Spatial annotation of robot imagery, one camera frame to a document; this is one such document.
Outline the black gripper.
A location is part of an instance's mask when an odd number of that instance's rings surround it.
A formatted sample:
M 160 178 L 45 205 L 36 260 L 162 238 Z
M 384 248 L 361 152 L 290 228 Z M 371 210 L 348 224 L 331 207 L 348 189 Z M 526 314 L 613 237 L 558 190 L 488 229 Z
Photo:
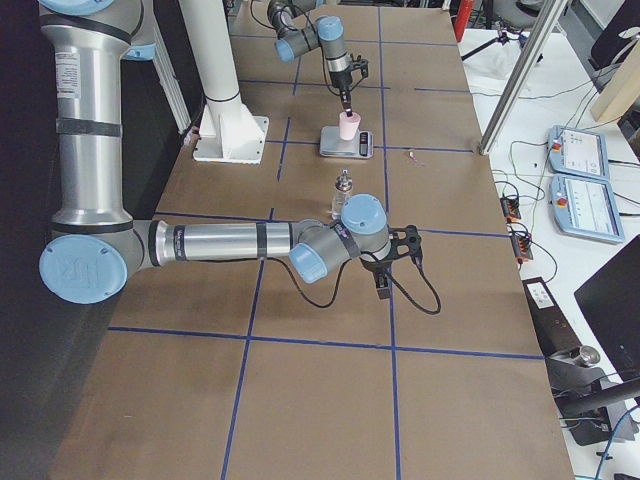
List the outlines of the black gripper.
M 352 75 L 350 70 L 330 71 L 331 85 L 340 92 L 342 109 L 347 117 L 353 115 L 350 88 Z
M 389 300 L 391 297 L 391 288 L 387 272 L 394 261 L 395 255 L 392 253 L 389 253 L 382 259 L 377 258 L 371 252 L 364 252 L 361 255 L 362 266 L 374 274 L 376 291 L 380 300 Z

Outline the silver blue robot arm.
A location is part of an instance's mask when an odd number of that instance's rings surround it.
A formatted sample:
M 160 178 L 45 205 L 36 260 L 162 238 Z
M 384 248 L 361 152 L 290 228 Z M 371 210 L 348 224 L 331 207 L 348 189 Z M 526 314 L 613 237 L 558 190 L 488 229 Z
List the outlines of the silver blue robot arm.
M 282 62 L 292 62 L 317 48 L 322 50 L 331 86 L 337 90 L 342 109 L 348 118 L 354 116 L 351 90 L 356 60 L 348 53 L 344 27 L 337 16 L 321 15 L 297 27 L 294 19 L 307 15 L 323 5 L 323 1 L 270 1 L 267 20 L 276 32 L 275 50 Z
M 346 200 L 329 224 L 297 223 L 168 225 L 134 220 L 122 200 L 121 75 L 123 59 L 152 59 L 153 1 L 38 1 L 41 31 L 55 50 L 61 163 L 61 208 L 51 220 L 52 240 L 39 260 L 40 276 L 58 297 L 78 304 L 102 302 L 136 272 L 167 262 L 275 260 L 288 256 L 306 283 L 339 267 L 335 299 L 346 264 L 360 259 L 374 275 L 379 298 L 388 298 L 389 266 L 400 239 L 380 201 L 369 194 Z M 339 138 L 357 138 L 351 108 L 352 72 L 368 76 L 368 61 L 350 55 L 336 16 L 320 16 L 304 28 L 293 19 L 324 1 L 269 1 L 266 27 L 275 29 L 283 62 L 320 48 L 343 112 Z M 203 87 L 198 161 L 257 165 L 269 126 L 241 99 L 226 15 L 221 1 L 180 1 Z

